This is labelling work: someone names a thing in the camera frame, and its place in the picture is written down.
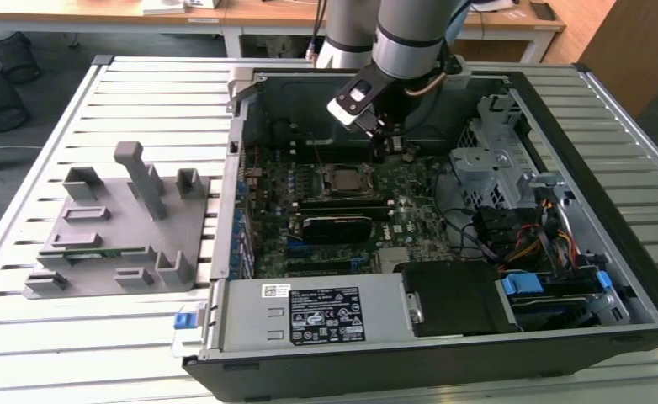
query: blue drive bracket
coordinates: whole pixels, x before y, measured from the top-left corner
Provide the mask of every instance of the blue drive bracket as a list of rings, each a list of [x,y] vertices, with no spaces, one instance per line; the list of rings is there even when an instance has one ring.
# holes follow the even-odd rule
[[[507,295],[520,295],[524,293],[540,293],[543,291],[542,282],[536,274],[508,274],[501,280]]]
[[[173,329],[188,330],[197,327],[196,312],[176,313],[173,315]]]
[[[608,273],[606,271],[596,272],[596,279],[603,290],[608,290],[612,287],[611,278],[608,277]]]

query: cable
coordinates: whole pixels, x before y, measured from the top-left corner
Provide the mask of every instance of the cable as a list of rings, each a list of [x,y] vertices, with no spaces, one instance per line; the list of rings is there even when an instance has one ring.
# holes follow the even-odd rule
[[[484,27],[484,12],[477,11],[477,9],[471,5],[471,9],[473,10],[475,13],[477,13],[477,17],[480,18],[481,21],[481,40],[485,38],[485,27]]]
[[[516,245],[513,248],[519,248],[520,245],[520,235],[523,234],[523,231],[530,229],[531,227],[538,227],[539,225],[523,225],[519,229],[519,232],[516,233]]]
[[[0,149],[41,149],[42,146],[0,146]]]
[[[463,234],[463,236],[468,239],[469,242],[476,244],[476,247],[481,250],[481,253],[484,253],[485,257],[488,257],[488,259],[491,261],[496,261],[497,263],[504,262],[501,257],[499,257],[493,251],[491,251],[488,246],[485,246],[485,244],[483,244],[471,234],[468,234],[465,231],[463,231],[459,226],[456,226],[453,223],[451,223],[451,221],[445,217],[441,218],[441,222],[445,223],[445,225],[448,227],[451,227],[455,231],[457,231],[460,234]]]
[[[441,97],[441,91],[443,91],[443,86],[436,87],[436,90],[433,91],[433,99],[431,101],[431,105],[428,106],[427,112],[419,118],[419,120],[416,120],[416,122],[411,126],[405,127],[404,129],[395,131],[395,132],[388,132],[385,134],[388,137],[403,136],[408,132],[413,132],[415,130],[417,130],[425,124],[428,118],[431,118],[433,110],[436,109],[436,105],[439,104],[439,98]]]
[[[461,15],[463,11],[465,10],[465,8],[471,5],[471,0],[465,0],[465,3],[461,4],[461,7],[459,7],[456,9],[456,11],[453,12],[453,15],[451,15],[451,19],[449,19],[449,23],[447,24],[447,28],[451,26],[451,24],[453,24],[453,21],[456,21],[456,19],[459,18],[459,15]]]

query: warning label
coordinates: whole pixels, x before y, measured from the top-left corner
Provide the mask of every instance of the warning label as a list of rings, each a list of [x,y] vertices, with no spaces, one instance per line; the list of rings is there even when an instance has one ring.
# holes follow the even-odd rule
[[[288,305],[293,345],[365,340],[359,288],[292,290]]]

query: metal bracket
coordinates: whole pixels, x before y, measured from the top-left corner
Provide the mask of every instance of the metal bracket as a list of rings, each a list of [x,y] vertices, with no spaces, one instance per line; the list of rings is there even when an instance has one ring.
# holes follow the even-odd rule
[[[239,103],[256,92],[253,87],[256,81],[263,80],[259,78],[255,80],[253,67],[235,67],[229,70],[229,79],[227,80],[229,104],[227,105],[227,112],[236,115]]]
[[[420,309],[419,294],[407,293],[408,318],[412,324],[423,322],[423,311]]]
[[[516,189],[519,190],[520,202],[534,201],[535,188],[554,188],[566,185],[563,176],[559,173],[523,173],[516,181]]]

